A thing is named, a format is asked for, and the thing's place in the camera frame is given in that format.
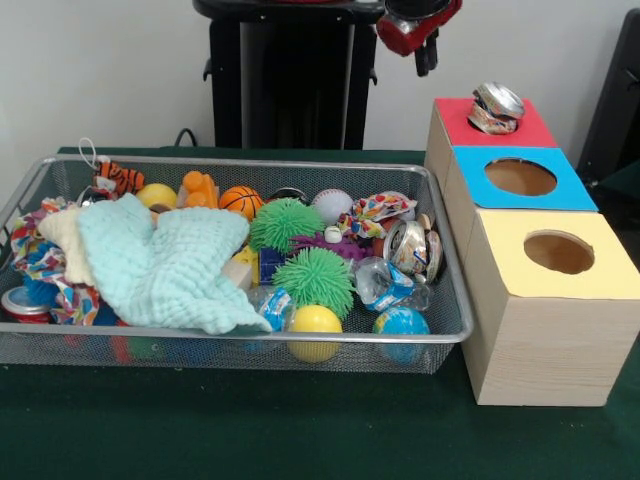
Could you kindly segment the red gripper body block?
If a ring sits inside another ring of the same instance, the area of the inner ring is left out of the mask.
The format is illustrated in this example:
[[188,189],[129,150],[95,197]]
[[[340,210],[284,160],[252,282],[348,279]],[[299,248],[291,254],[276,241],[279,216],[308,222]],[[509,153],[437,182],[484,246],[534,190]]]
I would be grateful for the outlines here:
[[410,55],[443,27],[461,8],[460,0],[388,0],[376,31],[385,46],[398,55]]

